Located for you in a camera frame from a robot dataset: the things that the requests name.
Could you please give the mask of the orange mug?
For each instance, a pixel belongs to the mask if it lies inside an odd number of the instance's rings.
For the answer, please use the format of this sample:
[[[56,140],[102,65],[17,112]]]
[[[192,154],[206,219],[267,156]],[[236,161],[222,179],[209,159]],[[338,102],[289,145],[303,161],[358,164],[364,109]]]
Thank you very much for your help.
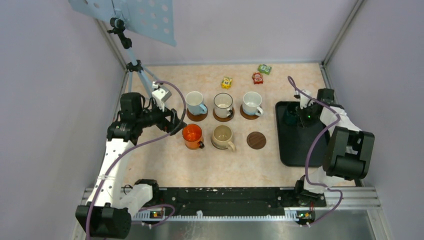
[[[201,127],[197,124],[188,124],[182,129],[185,146],[190,150],[204,149],[204,137]]]

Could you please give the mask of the dark green mug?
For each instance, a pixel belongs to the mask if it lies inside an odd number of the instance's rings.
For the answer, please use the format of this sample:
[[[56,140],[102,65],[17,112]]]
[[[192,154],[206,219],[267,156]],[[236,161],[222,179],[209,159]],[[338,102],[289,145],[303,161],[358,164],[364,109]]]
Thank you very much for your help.
[[[287,126],[297,126],[299,121],[299,116],[297,113],[298,102],[291,102],[287,105],[286,110],[284,112],[284,123]]]

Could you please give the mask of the brown ridged wooden coaster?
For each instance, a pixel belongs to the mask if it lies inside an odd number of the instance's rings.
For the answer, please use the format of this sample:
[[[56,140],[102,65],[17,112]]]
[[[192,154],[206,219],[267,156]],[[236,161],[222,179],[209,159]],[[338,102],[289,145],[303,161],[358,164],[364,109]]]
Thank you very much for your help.
[[[243,118],[247,119],[247,120],[256,120],[256,119],[259,118],[259,116],[258,115],[255,115],[255,114],[254,115],[248,115],[248,114],[246,114],[244,112],[244,110],[243,110],[243,106],[242,105],[240,106],[239,111],[240,111],[241,116]]]
[[[206,119],[206,117],[208,116],[208,112],[202,113],[202,114],[199,114],[199,115],[194,115],[187,108],[186,109],[186,116],[193,122],[201,122],[201,121]]]
[[[229,115],[227,117],[219,117],[216,113],[215,110],[213,110],[213,117],[219,121],[219,122],[229,122],[230,120],[232,120],[234,118],[234,107],[229,111]]]

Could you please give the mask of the light blue mug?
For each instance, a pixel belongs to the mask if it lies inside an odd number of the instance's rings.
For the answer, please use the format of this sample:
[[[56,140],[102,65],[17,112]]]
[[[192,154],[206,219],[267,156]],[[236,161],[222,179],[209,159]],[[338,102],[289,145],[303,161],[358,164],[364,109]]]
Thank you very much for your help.
[[[199,91],[191,91],[185,96],[188,111],[194,115],[204,115],[208,109],[204,104],[204,96]]]

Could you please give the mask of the black serving tray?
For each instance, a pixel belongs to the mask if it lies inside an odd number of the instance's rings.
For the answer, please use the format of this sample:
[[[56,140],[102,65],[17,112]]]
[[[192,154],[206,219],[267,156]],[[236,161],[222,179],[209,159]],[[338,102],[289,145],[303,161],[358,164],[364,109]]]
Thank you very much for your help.
[[[275,117],[280,161],[288,167],[304,167],[307,153],[316,136],[325,128],[321,121],[309,127],[289,126],[284,122],[287,105],[297,101],[279,101]]]

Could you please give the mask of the beige mug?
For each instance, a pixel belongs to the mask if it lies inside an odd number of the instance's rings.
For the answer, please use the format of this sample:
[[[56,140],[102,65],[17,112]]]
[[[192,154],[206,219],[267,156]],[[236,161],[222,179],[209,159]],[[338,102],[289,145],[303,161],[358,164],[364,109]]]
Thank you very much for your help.
[[[237,150],[234,143],[234,133],[232,129],[227,125],[217,126],[210,137],[212,145],[219,150],[231,150],[235,152]]]

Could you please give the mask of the clear glass mug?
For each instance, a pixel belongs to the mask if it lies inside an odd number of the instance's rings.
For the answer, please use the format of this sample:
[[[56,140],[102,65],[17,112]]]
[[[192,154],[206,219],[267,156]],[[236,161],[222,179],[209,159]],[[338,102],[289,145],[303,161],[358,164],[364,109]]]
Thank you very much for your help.
[[[233,103],[234,100],[228,93],[218,93],[214,99],[214,113],[221,119],[231,118],[234,115]]]

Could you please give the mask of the dark walnut coaster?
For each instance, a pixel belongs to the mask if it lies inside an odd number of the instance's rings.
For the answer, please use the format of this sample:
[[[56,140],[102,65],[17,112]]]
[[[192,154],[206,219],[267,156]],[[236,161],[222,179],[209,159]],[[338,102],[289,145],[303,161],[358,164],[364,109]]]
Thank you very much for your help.
[[[254,131],[247,136],[246,142],[250,148],[260,150],[266,145],[267,139],[263,133]]]

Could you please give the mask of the white mug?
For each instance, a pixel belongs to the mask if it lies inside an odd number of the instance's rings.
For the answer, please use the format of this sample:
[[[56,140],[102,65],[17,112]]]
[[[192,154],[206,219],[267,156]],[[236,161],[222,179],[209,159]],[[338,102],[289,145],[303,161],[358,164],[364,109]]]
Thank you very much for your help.
[[[264,114],[262,109],[262,96],[254,91],[249,91],[243,96],[242,110],[248,116],[261,117]]]

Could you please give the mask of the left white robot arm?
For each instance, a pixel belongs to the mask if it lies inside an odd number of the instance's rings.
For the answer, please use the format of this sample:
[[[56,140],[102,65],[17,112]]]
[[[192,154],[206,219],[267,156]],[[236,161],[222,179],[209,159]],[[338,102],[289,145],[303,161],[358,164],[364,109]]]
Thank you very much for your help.
[[[93,191],[75,211],[87,240],[125,239],[133,216],[145,204],[154,207],[160,202],[155,180],[136,182],[125,196],[121,195],[121,189],[132,151],[155,142],[152,139],[138,143],[145,128],[156,126],[168,137],[185,127],[177,111],[166,107],[169,97],[164,90],[155,91],[149,100],[138,92],[121,96],[117,118],[107,129],[105,155]]]

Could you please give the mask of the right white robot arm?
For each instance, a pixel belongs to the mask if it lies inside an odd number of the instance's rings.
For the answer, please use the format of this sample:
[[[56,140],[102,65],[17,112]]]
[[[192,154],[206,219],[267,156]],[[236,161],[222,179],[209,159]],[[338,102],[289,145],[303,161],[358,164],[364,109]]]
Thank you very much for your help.
[[[311,147],[323,134],[329,136],[322,165],[302,176],[295,184],[294,202],[307,206],[314,195],[324,193],[328,187],[343,181],[363,179],[368,174],[375,136],[353,124],[345,109],[335,103],[332,89],[319,89],[315,100],[305,89],[295,91],[294,96],[300,100],[296,114],[303,126],[314,121],[320,121],[325,126]]]

